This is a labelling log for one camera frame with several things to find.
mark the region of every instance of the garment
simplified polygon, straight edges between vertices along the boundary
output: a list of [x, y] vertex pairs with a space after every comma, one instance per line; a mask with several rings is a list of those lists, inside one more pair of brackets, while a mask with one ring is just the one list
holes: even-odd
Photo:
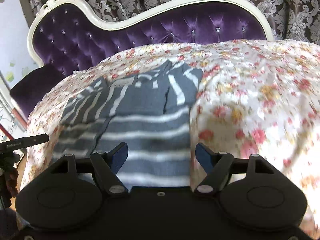
[[189, 185], [189, 110], [201, 78], [201, 69], [170, 61], [110, 85], [98, 78], [68, 102], [52, 162], [126, 142], [128, 159], [117, 176], [127, 187]]

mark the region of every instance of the wall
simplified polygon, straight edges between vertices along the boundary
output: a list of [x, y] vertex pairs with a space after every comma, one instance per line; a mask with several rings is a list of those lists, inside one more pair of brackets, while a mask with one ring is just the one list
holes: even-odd
[[27, 50], [28, 25], [19, 0], [0, 3], [0, 72], [12, 88], [37, 68]]

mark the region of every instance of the purple cushion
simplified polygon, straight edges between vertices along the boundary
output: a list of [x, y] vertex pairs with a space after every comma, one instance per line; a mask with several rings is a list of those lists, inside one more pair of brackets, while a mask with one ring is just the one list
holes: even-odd
[[[118, 31], [96, 27], [78, 7], [67, 3], [50, 11], [41, 20], [35, 29], [33, 46], [45, 65], [51, 64], [60, 72], [62, 80], [74, 70], [88, 69], [119, 51], [141, 45], [161, 42], [209, 44], [232, 39], [265, 40], [266, 37], [254, 16], [230, 3], [186, 5]], [[41, 71], [49, 78], [54, 70], [48, 65]], [[43, 93], [29, 93], [24, 89], [27, 86], [25, 79], [33, 87], [35, 80], [38, 80], [36, 75], [36, 71], [33, 71], [21, 81], [23, 86], [19, 82], [13, 88], [14, 96], [19, 100], [12, 97], [21, 108], [27, 110], [25, 114], [28, 115], [41, 101], [42, 95], [56, 84], [56, 80], [51, 83], [45, 78], [46, 82], [41, 83]]]
[[17, 102], [24, 115], [28, 117], [43, 96], [57, 85], [64, 76], [51, 64], [35, 69], [11, 90], [11, 97]]

